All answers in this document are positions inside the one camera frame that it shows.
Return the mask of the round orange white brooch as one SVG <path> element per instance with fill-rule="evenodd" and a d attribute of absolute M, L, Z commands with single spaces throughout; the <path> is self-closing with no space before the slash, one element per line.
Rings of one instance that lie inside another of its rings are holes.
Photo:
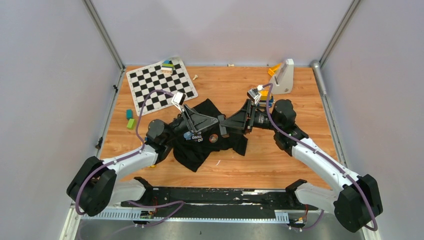
<path fill-rule="evenodd" d="M 209 137 L 209 141 L 211 143 L 216 143 L 219 140 L 219 136 L 217 134 L 211 134 Z"/>

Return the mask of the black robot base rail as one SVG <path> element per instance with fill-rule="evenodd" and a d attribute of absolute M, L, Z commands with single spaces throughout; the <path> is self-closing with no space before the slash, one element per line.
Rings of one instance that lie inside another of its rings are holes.
<path fill-rule="evenodd" d="M 319 211 L 295 202 L 284 189 L 252 188 L 155 187 L 142 200 L 118 206 L 148 222 L 284 224 Z"/>

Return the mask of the black printed t-shirt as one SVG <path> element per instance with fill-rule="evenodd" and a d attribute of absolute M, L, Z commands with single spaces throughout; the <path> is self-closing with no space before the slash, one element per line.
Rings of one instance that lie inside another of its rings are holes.
<path fill-rule="evenodd" d="M 171 141 L 174 158 L 187 169 L 196 172 L 212 152 L 232 149 L 237 154 L 246 154 L 248 139 L 243 134 L 230 133 L 223 137 L 218 125 L 213 128 L 194 133 L 185 138 L 189 131 L 183 117 L 178 116 L 169 123 L 175 138 Z"/>

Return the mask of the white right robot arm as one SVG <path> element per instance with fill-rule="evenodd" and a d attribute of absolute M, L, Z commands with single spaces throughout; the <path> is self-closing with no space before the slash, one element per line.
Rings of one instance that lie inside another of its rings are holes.
<path fill-rule="evenodd" d="M 322 151 L 303 130 L 296 125 L 296 112 L 288 99 L 277 100 L 271 113 L 261 111 L 246 100 L 232 116 L 220 121 L 228 133 L 248 134 L 253 128 L 274 131 L 279 149 L 301 161 L 330 189 L 317 187 L 299 179 L 286 188 L 286 204 L 292 209 L 310 205 L 335 215 L 348 231 L 355 233 L 368 223 L 376 222 L 383 213 L 379 186 L 374 177 L 349 170 Z"/>

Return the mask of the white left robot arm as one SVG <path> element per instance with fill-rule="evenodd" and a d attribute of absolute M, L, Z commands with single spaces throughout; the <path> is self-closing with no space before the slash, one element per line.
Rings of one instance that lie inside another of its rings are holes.
<path fill-rule="evenodd" d="M 107 206 L 135 201 L 149 206 L 153 193 L 140 177 L 122 182 L 129 174 L 162 162 L 173 148 L 173 140 L 185 133 L 199 133 L 219 124 L 214 116 L 201 114 L 187 105 L 182 106 L 180 117 L 171 123 L 152 120 L 141 146 L 119 156 L 99 159 L 91 156 L 85 160 L 66 193 L 75 202 L 79 215 L 96 216 Z"/>

